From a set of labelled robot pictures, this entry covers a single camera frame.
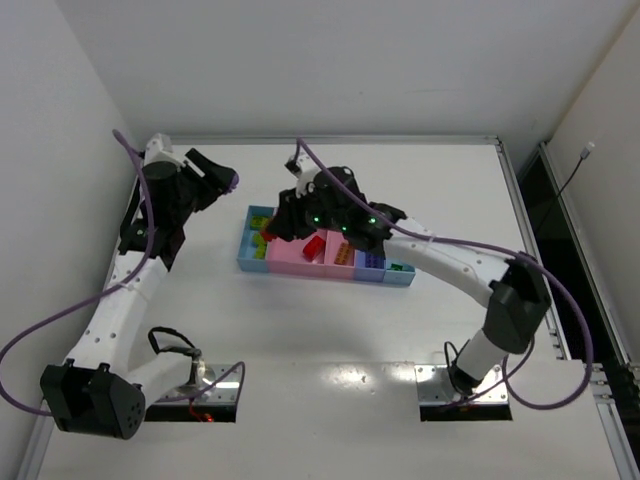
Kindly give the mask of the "small lime lego brick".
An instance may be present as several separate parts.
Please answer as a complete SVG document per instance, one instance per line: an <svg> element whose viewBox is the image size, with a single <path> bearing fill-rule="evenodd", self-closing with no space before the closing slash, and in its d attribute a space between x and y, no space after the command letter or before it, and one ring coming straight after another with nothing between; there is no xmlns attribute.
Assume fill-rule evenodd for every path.
<svg viewBox="0 0 640 480"><path fill-rule="evenodd" d="M267 246L261 245L256 248L255 253L253 255L254 259L264 260L266 258Z"/></svg>

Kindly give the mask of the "red flower lego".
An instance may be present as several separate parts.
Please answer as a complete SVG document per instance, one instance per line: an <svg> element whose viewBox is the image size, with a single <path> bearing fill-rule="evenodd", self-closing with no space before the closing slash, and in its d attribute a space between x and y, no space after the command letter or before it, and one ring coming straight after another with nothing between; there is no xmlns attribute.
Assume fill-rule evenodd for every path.
<svg viewBox="0 0 640 480"><path fill-rule="evenodd" d="M302 255L307 261L312 262L324 251L325 245L326 241L315 235L303 247Z"/></svg>

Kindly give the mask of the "orange lego brick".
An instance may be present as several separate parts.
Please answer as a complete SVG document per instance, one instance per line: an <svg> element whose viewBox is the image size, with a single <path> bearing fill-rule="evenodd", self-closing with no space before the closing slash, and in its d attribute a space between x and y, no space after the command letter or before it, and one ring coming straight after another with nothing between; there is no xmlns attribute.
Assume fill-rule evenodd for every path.
<svg viewBox="0 0 640 480"><path fill-rule="evenodd" d="M349 263L352 252L352 246L347 242L342 242L337 250L334 258L334 264L345 266Z"/></svg>

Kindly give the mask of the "purple lego brick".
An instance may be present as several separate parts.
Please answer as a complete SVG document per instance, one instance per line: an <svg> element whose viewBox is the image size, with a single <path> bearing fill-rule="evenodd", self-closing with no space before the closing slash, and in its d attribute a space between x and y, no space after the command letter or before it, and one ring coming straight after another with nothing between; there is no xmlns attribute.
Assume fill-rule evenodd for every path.
<svg viewBox="0 0 640 480"><path fill-rule="evenodd" d="M383 257L367 253L364 257L364 266L367 269L385 269L385 259Z"/></svg>

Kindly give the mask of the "purple paw print lego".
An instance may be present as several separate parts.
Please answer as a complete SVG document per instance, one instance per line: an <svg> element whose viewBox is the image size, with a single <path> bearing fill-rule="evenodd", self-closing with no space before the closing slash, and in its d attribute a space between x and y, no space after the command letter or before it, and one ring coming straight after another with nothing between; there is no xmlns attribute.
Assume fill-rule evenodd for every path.
<svg viewBox="0 0 640 480"><path fill-rule="evenodd" d="M233 192L236 187L238 186L239 183L239 175L237 173L234 174L233 178L231 179L228 189L227 189L227 193L230 194L231 192Z"/></svg>

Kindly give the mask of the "red orange lego stack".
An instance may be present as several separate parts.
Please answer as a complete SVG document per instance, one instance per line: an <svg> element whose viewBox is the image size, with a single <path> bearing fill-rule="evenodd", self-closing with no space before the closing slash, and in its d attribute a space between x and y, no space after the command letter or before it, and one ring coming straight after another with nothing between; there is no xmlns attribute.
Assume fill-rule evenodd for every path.
<svg viewBox="0 0 640 480"><path fill-rule="evenodd" d="M269 233L269 232L268 232L268 231L266 231L266 230L261 231L261 232L260 232L260 235L261 235L262 239L263 239L266 243L269 243L269 242L271 242L271 241L273 241L274 239L276 239L276 238L277 238L277 236L276 236L276 235L271 234L271 233Z"/></svg>

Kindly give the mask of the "yellow green red lego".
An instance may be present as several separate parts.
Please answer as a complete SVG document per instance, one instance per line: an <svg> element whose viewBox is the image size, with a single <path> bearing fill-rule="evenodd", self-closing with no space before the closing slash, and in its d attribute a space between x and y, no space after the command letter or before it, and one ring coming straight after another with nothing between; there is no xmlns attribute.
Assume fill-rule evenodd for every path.
<svg viewBox="0 0 640 480"><path fill-rule="evenodd" d="M252 215L250 218L249 227L252 230L263 230L268 226L270 220L271 218L269 216Z"/></svg>

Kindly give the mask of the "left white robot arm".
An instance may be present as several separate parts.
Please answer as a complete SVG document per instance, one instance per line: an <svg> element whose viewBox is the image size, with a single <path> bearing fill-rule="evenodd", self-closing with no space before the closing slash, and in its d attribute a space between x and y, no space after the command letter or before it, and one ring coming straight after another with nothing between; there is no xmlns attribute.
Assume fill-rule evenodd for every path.
<svg viewBox="0 0 640 480"><path fill-rule="evenodd" d="M111 277L81 338L63 363L40 378L44 400L59 430L130 439L149 407L192 403L216 386L206 377L202 353L190 340L160 346L147 363L130 356L147 307L185 241L189 218L231 193L238 173L191 149L174 153L164 134L144 150L114 134L137 169L119 230Z"/></svg>

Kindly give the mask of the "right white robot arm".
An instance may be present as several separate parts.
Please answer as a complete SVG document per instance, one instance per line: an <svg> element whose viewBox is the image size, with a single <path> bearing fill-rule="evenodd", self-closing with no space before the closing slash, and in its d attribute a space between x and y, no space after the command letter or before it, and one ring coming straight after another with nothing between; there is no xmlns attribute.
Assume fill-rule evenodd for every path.
<svg viewBox="0 0 640 480"><path fill-rule="evenodd" d="M470 396L506 356L522 354L550 307L542 275L530 264L430 240L402 210L369 202L347 167L304 167L292 161L296 185L279 194L268 235L292 242L323 229L354 249L408 264L458 288L485 308L483 325L447 368L454 390Z"/></svg>

